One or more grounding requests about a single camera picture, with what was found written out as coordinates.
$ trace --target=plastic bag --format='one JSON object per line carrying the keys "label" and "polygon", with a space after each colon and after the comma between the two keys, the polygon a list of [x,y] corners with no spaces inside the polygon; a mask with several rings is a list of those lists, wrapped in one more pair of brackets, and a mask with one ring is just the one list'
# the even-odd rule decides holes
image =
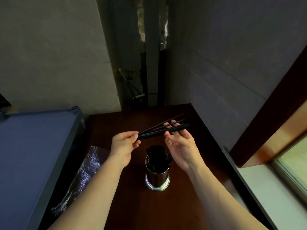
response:
{"label": "plastic bag", "polygon": [[106,161],[110,151],[91,146],[85,159],[83,160],[74,180],[70,184],[68,191],[62,201],[51,212],[55,216],[60,216],[81,194],[91,178],[99,170],[100,166]]}

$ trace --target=concrete wall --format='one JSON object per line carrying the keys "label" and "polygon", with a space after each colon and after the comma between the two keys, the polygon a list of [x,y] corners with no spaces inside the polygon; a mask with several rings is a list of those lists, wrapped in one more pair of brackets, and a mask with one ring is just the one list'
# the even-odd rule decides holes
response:
{"label": "concrete wall", "polygon": [[96,0],[0,0],[0,93],[18,111],[120,111]]}
{"label": "concrete wall", "polygon": [[307,0],[170,0],[167,103],[229,150],[307,44]]}

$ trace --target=wooden table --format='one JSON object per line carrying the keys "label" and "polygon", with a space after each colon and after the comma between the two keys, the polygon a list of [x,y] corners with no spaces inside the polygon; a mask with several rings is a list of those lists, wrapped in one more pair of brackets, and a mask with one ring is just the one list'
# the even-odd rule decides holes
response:
{"label": "wooden table", "polygon": [[[186,122],[191,124],[189,132],[207,166],[221,182],[229,179],[225,156],[191,104],[91,115],[87,129],[88,148],[95,145],[110,149],[113,135],[124,131],[143,131],[183,112]],[[168,188],[162,192],[147,188],[144,182],[146,148],[157,144],[167,147],[164,136],[141,142],[140,147],[132,152],[129,165],[122,171],[105,230],[208,229],[205,211],[194,188],[186,173],[174,161],[169,169]]]}

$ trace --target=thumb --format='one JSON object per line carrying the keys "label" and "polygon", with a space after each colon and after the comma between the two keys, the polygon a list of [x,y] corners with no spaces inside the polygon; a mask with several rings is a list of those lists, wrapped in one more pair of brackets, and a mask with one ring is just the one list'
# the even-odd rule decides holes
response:
{"label": "thumb", "polygon": [[135,133],[132,136],[130,136],[128,139],[129,139],[130,143],[134,143],[137,138],[138,138],[138,134]]}
{"label": "thumb", "polygon": [[181,135],[169,135],[168,137],[173,142],[180,143],[183,146],[188,146],[189,141],[187,139],[183,138]]}

